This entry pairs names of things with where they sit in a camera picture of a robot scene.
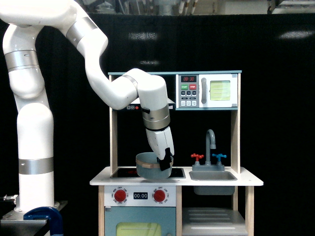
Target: wooden play kitchen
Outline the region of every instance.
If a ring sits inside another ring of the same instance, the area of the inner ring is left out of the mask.
[[[112,81],[122,74],[109,73],[109,78]],[[231,166],[223,167],[224,171],[173,166],[169,178],[141,178],[137,175],[135,166],[118,166],[119,111],[110,108],[110,166],[90,182],[91,185],[98,186],[98,235],[253,236],[254,186],[262,186],[263,182],[240,166],[241,72],[151,74],[174,76],[176,110],[230,111]],[[223,92],[214,97],[215,92],[209,86],[220,88]],[[129,109],[137,106],[139,105],[131,104]],[[231,195],[232,208],[182,207],[182,188],[185,186],[194,186],[198,195]],[[238,212],[238,186],[245,186],[245,220]]]

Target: green button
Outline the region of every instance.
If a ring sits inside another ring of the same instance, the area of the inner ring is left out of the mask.
[[[188,85],[182,85],[182,90],[188,90]]]

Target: microwave handle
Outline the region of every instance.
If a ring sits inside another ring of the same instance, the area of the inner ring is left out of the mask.
[[[202,89],[201,102],[205,104],[207,102],[207,79],[206,78],[201,79],[201,89]]]

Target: pot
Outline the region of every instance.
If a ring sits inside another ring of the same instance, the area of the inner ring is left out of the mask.
[[[168,178],[172,172],[173,157],[170,168],[161,171],[158,163],[158,157],[154,152],[144,152],[136,156],[137,173],[139,176],[147,179]]]

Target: light blue panel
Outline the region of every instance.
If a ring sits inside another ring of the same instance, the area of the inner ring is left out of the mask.
[[[196,107],[196,108],[176,108],[176,111],[235,111],[237,107]]]
[[[112,206],[105,212],[105,235],[116,236],[120,222],[158,223],[162,236],[176,235],[176,207]]]
[[[147,72],[151,75],[189,75],[189,74],[234,74],[242,73],[241,70],[224,70],[224,71],[178,71],[178,72]],[[108,75],[123,75],[125,72],[109,72]]]

